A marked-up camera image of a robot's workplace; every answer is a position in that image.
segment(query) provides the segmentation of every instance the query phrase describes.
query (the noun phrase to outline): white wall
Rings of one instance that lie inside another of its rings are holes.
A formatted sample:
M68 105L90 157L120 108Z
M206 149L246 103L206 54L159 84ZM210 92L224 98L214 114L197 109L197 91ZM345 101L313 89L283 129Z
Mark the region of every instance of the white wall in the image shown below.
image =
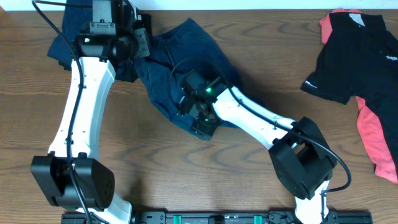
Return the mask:
M65 2L66 0L48 0ZM398 9L398 0L132 0L142 10L214 9ZM30 0L0 0L7 11L34 10ZM62 6L40 4L42 10L63 10Z

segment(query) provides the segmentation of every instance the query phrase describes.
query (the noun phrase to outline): clothing label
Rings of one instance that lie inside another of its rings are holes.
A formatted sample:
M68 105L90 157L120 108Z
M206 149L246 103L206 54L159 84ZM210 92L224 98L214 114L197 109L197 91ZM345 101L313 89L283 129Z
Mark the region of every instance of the clothing label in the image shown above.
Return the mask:
M308 81L305 81L305 84L307 84L307 85L309 85L310 87L312 87L312 88L318 88L318 87L316 87L315 85L312 85L310 82L308 82Z
M363 23L362 17L360 14L357 13L350 13L349 14L350 18L352 18L357 24L365 26L365 24Z
M398 60L397 57L391 57L391 56L388 56L388 55L386 56L386 58L389 59L389 60Z

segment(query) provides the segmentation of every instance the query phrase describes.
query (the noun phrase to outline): wooden table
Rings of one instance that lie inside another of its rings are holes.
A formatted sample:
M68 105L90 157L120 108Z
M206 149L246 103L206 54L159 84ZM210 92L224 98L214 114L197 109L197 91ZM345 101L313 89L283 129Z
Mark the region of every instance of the wooden table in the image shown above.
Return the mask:
M308 116L348 164L351 187L329 194L338 210L370 210L376 223L398 220L398 185L373 174L356 129L355 99L346 105L301 91L322 49L318 21L328 11L154 11L154 34L192 17L239 68L246 90L293 119ZM398 11L382 14L398 36ZM62 12L47 12L57 26ZM60 124L70 72L47 57L55 32L36 12L0 14L0 222L59 223L30 173L34 155L46 155ZM268 210L294 208L267 151L239 129L219 128L202 141L152 106L140 80L115 82L101 129L101 162L116 190L137 208ZM338 166L331 187L344 184Z

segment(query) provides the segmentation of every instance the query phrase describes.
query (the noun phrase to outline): sleeve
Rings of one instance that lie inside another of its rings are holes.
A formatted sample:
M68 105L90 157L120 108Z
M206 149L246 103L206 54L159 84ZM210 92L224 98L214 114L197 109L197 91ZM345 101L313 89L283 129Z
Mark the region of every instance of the sleeve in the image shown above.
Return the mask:
M317 69L303 82L301 90L326 100L347 104L350 94L349 76L344 67L344 55L329 43L317 60Z

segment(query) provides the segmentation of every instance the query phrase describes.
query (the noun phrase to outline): pink fabric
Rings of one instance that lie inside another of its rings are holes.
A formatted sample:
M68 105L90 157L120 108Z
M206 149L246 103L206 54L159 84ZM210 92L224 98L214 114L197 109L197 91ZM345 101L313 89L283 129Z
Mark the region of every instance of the pink fabric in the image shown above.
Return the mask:
M355 12L361 13L356 9L346 11L344 9L336 9L335 12ZM332 32L329 14L319 21L321 25L322 43L327 43ZM356 126L361 135L362 142L369 158L376 165L374 173L379 177L386 178L393 183L398 184L398 176L394 161L392 160L390 150L388 149L386 140L384 139L383 129L379 118L365 105L365 100L356 96L359 115L356 120Z

